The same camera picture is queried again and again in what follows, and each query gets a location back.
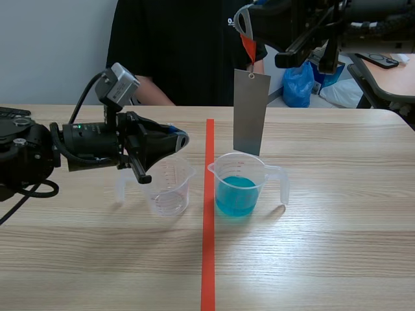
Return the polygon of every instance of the red tape line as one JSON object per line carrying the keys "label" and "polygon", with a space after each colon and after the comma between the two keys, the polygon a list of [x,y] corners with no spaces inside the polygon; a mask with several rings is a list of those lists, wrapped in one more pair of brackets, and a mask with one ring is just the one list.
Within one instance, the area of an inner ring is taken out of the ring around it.
{"label": "red tape line", "polygon": [[215,311],[215,177],[208,170],[208,165],[214,161],[215,120],[208,119],[206,121],[201,311]]}

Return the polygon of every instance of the person's arm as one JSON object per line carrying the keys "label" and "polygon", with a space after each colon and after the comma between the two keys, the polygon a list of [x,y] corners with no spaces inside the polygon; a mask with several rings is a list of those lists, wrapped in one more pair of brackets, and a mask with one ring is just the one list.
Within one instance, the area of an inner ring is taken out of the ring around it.
{"label": "person's arm", "polygon": [[[247,71],[252,70],[252,65],[249,65],[248,68],[246,68]],[[264,67],[264,60],[260,60],[258,62],[255,62],[254,64],[254,73],[261,73],[262,75],[265,74],[265,67]]]}
{"label": "person's arm", "polygon": [[147,106],[175,106],[166,94],[147,76],[136,76],[140,86],[136,97],[140,103]]}
{"label": "person's arm", "polygon": [[[254,64],[254,72],[255,73],[261,73],[262,75],[265,74],[265,66],[264,66],[264,58],[268,55],[267,49],[265,48],[265,45],[261,43],[257,43],[257,49],[256,49],[256,56],[255,56],[255,64]],[[251,71],[252,70],[252,64],[248,65],[246,67],[246,70]]]}

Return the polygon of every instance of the white plastic bag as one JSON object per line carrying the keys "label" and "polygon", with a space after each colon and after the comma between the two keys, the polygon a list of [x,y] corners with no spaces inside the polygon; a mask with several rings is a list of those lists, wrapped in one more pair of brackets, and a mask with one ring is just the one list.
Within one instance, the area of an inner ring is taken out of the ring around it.
{"label": "white plastic bag", "polygon": [[339,81],[322,89],[320,96],[328,102],[345,108],[356,108],[363,95],[354,79]]}

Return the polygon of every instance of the plastic measuring cup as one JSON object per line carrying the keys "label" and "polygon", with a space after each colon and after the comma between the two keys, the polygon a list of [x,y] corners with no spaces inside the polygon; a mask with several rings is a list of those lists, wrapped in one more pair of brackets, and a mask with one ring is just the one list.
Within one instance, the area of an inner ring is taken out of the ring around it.
{"label": "plastic measuring cup", "polygon": [[[147,174],[148,185],[140,185],[151,209],[160,216],[177,216],[189,205],[189,180],[196,171],[181,157],[170,156],[158,161]],[[122,170],[117,182],[117,201],[125,201],[127,182],[138,184],[132,170]]]}
{"label": "plastic measuring cup", "polygon": [[280,196],[288,204],[290,182],[281,167],[265,165],[257,157],[239,152],[225,154],[207,167],[215,175],[217,207],[230,216],[250,214],[269,179],[279,179]]}

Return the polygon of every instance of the person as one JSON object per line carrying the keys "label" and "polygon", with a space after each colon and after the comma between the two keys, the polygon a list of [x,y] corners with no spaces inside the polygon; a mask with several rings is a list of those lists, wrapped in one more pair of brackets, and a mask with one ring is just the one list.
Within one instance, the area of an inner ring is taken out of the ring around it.
{"label": "person", "polygon": [[[233,70],[252,63],[233,17],[249,0],[118,0],[107,67],[137,76],[144,105],[232,106]],[[264,73],[264,45],[254,72]]]}

